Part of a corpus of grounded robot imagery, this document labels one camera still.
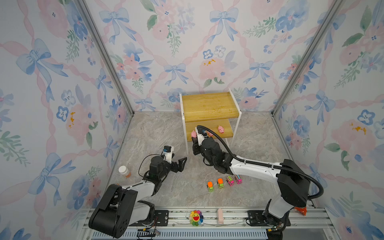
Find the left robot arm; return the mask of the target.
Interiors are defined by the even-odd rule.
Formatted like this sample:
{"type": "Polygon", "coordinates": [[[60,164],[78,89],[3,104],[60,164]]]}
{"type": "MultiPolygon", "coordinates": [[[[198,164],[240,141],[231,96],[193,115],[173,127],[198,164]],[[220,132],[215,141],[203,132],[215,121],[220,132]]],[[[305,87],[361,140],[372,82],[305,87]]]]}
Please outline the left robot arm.
{"type": "Polygon", "coordinates": [[[166,149],[152,157],[143,179],[131,186],[109,185],[93,211],[89,228],[113,238],[120,238],[129,226],[154,226],[158,222],[155,205],[144,198],[154,196],[170,172],[178,172],[172,151],[166,149]]]}

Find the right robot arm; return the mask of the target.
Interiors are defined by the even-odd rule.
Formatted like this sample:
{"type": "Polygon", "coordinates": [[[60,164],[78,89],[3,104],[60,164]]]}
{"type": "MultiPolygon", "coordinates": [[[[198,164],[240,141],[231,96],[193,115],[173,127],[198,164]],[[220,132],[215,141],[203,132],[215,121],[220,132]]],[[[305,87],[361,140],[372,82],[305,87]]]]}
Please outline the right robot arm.
{"type": "Polygon", "coordinates": [[[209,167],[221,174],[244,175],[270,182],[279,187],[279,193],[267,203],[263,218],[267,225],[284,227],[294,208],[304,208],[309,199],[311,177],[291,160],[279,164],[252,161],[222,151],[213,138],[192,137],[194,155],[202,155],[209,167]]]}

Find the white wooden two-tier shelf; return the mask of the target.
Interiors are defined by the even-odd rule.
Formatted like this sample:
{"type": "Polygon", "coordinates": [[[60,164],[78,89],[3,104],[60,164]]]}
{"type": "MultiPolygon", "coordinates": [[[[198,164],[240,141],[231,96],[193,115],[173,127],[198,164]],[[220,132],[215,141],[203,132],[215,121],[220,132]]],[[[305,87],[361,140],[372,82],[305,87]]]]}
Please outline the white wooden two-tier shelf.
{"type": "Polygon", "coordinates": [[[192,140],[191,133],[198,125],[203,125],[225,140],[230,147],[240,123],[242,112],[231,90],[223,93],[200,95],[182,95],[179,93],[181,114],[186,146],[189,154],[188,142],[192,140]],[[223,126],[225,132],[220,134],[218,126],[223,126]]]}

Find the orange green toy car right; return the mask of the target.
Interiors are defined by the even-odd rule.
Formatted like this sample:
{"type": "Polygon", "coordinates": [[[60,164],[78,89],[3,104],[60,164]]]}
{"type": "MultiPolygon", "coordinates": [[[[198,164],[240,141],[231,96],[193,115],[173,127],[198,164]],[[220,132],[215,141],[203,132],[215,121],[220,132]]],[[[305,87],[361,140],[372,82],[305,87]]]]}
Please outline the orange green toy car right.
{"type": "Polygon", "coordinates": [[[219,178],[217,180],[217,184],[218,184],[219,189],[224,188],[224,181],[223,181],[223,179],[219,178]]]}

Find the orange green toy car left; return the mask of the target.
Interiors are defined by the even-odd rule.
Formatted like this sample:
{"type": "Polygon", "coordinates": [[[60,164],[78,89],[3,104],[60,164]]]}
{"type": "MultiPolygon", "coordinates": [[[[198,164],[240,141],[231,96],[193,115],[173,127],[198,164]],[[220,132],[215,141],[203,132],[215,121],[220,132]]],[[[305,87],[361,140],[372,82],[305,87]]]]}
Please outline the orange green toy car left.
{"type": "Polygon", "coordinates": [[[208,182],[207,183],[207,188],[208,188],[208,191],[209,192],[213,192],[214,191],[214,185],[212,182],[208,182]]]}

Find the green pink toy truck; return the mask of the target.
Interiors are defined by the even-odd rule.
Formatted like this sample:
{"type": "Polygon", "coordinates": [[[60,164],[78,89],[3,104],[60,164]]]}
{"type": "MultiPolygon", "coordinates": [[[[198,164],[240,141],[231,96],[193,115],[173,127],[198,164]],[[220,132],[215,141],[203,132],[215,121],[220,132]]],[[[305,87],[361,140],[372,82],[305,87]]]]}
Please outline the green pink toy truck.
{"type": "Polygon", "coordinates": [[[226,180],[230,186],[233,186],[235,184],[235,181],[233,180],[233,178],[231,176],[227,176],[226,180]]]}

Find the white cap orange bottle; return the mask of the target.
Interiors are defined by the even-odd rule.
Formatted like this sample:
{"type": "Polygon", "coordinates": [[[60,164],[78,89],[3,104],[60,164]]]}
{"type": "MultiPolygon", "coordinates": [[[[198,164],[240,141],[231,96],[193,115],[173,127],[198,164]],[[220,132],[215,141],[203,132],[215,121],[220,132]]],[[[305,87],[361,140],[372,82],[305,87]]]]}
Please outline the white cap orange bottle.
{"type": "Polygon", "coordinates": [[[126,166],[120,166],[118,168],[119,174],[124,176],[125,178],[129,178],[131,176],[131,171],[126,166]]]}

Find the red orange toy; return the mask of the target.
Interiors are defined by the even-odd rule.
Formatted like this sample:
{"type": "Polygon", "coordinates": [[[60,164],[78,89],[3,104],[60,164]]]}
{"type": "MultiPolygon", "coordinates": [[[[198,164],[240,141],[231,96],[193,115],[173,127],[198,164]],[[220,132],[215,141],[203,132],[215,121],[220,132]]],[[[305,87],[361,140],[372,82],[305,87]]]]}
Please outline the red orange toy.
{"type": "Polygon", "coordinates": [[[304,207],[304,208],[295,207],[295,210],[298,211],[299,213],[301,213],[303,216],[307,215],[307,208],[306,207],[304,207]]]}

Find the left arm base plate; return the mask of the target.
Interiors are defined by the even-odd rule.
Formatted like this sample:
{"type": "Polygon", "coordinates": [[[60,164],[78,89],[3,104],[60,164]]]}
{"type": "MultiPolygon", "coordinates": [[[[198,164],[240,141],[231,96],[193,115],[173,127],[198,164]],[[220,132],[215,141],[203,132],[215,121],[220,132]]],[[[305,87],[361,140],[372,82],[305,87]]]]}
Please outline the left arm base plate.
{"type": "Polygon", "coordinates": [[[169,222],[168,210],[155,210],[153,215],[150,215],[146,220],[141,221],[141,226],[152,227],[160,226],[167,227],[169,222]]]}

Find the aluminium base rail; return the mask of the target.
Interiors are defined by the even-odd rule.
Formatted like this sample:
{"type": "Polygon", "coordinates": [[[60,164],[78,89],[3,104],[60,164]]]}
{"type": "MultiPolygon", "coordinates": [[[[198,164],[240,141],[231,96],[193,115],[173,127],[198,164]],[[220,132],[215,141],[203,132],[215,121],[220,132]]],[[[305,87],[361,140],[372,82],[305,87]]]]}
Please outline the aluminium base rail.
{"type": "Polygon", "coordinates": [[[291,226],[281,233],[273,233],[271,227],[251,227],[246,223],[248,210],[260,208],[245,207],[201,207],[204,222],[201,226],[192,226],[189,215],[193,208],[159,207],[168,210],[167,227],[133,226],[128,227],[121,236],[122,240],[339,240],[330,215],[324,208],[317,208],[311,201],[307,203],[307,215],[303,216],[295,209],[291,210],[291,226]],[[219,225],[217,210],[224,213],[224,224],[219,225]]]}

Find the pink block on rail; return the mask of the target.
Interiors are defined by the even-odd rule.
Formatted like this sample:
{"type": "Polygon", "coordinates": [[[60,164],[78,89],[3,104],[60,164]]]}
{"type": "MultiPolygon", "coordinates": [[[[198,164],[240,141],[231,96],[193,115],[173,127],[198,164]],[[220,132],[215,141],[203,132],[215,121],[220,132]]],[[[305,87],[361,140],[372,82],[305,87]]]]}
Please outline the pink block on rail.
{"type": "Polygon", "coordinates": [[[217,210],[217,220],[219,225],[224,224],[224,213],[222,209],[217,210]]]}

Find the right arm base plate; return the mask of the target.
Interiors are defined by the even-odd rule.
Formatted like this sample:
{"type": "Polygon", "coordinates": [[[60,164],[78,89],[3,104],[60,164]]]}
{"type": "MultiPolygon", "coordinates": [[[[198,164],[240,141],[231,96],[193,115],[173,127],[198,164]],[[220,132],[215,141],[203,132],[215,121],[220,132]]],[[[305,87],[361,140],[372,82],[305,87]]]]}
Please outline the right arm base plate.
{"type": "Polygon", "coordinates": [[[266,217],[262,210],[248,210],[246,223],[251,227],[283,228],[291,226],[289,213],[285,214],[283,218],[278,219],[274,216],[266,217]]]}

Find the aluminium corner post left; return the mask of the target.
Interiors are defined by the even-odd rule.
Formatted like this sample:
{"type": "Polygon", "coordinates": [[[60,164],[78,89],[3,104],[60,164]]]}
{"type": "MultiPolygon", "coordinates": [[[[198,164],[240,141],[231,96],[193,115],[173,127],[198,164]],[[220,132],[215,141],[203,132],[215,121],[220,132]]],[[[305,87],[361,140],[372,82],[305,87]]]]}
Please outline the aluminium corner post left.
{"type": "Polygon", "coordinates": [[[85,25],[90,31],[91,37],[94,39],[95,45],[98,49],[99,54],[101,55],[102,60],[104,61],[106,68],[109,72],[109,74],[112,77],[113,83],[116,85],[118,93],[122,97],[123,104],[127,108],[129,112],[129,116],[133,117],[135,112],[129,103],[129,99],[127,97],[127,94],[124,91],[123,84],[121,83],[120,79],[118,78],[117,72],[113,67],[112,60],[108,54],[107,48],[103,42],[102,36],[95,24],[95,21],[92,17],[92,14],[88,8],[88,5],[86,1],[83,0],[75,0],[75,5],[79,9],[79,12],[81,16],[84,18],[85,25]]]}

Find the aluminium corner post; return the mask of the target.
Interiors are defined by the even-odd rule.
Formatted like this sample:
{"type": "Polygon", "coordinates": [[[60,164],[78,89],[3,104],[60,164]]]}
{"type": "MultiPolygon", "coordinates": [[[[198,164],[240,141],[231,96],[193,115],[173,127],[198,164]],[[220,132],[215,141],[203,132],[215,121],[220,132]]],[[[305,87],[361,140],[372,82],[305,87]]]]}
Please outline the aluminium corner post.
{"type": "Polygon", "coordinates": [[[298,64],[297,69],[294,71],[291,79],[288,81],[286,87],[282,91],[281,96],[278,98],[277,103],[275,104],[273,110],[271,111],[272,117],[276,117],[279,114],[284,104],[284,101],[288,97],[289,93],[291,92],[292,88],[296,84],[300,75],[305,70],[305,67],[307,66],[308,62],[311,60],[312,56],[317,51],[317,48],[321,40],[325,37],[333,21],[336,19],[340,11],[340,8],[343,6],[344,2],[345,1],[342,1],[342,0],[336,0],[331,2],[329,10],[326,12],[325,17],[323,18],[323,22],[319,25],[317,31],[314,34],[314,38],[311,41],[311,43],[308,45],[306,51],[304,52],[302,59],[298,64]]]}
{"type": "Polygon", "coordinates": [[[127,94],[124,91],[123,84],[121,83],[120,79],[118,78],[117,72],[113,67],[112,60],[108,54],[107,48],[103,42],[102,36],[95,24],[95,21],[92,17],[92,14],[88,8],[88,5],[86,1],[83,0],[75,0],[75,5],[79,9],[79,12],[81,16],[84,18],[85,25],[90,31],[91,37],[94,39],[95,45],[98,49],[99,54],[101,55],[102,60],[104,61],[106,68],[109,72],[109,74],[112,77],[113,83],[116,85],[118,93],[122,97],[123,104],[127,108],[129,112],[129,116],[133,117],[135,112],[129,103],[129,99],[127,97],[127,94]]]}

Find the aluminium corner post right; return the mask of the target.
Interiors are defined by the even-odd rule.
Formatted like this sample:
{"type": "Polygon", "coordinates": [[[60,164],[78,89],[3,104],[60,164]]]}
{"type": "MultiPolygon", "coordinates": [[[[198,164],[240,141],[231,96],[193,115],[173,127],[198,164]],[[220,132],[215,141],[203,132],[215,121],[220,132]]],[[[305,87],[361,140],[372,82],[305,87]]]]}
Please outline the aluminium corner post right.
{"type": "Polygon", "coordinates": [[[312,56],[317,51],[317,48],[321,40],[325,37],[333,21],[336,19],[340,11],[340,8],[343,6],[344,2],[345,1],[342,1],[342,0],[336,0],[331,2],[329,10],[326,12],[325,17],[323,18],[323,22],[319,25],[317,31],[314,34],[314,38],[311,41],[311,43],[308,45],[306,51],[304,52],[302,59],[298,64],[297,69],[294,71],[291,79],[288,81],[286,87],[282,91],[281,96],[278,98],[277,103],[275,104],[273,110],[271,111],[272,117],[276,117],[279,114],[284,104],[284,101],[288,97],[289,93],[291,92],[292,88],[296,84],[300,75],[305,70],[305,67],[307,66],[308,62],[311,60],[312,56]]]}

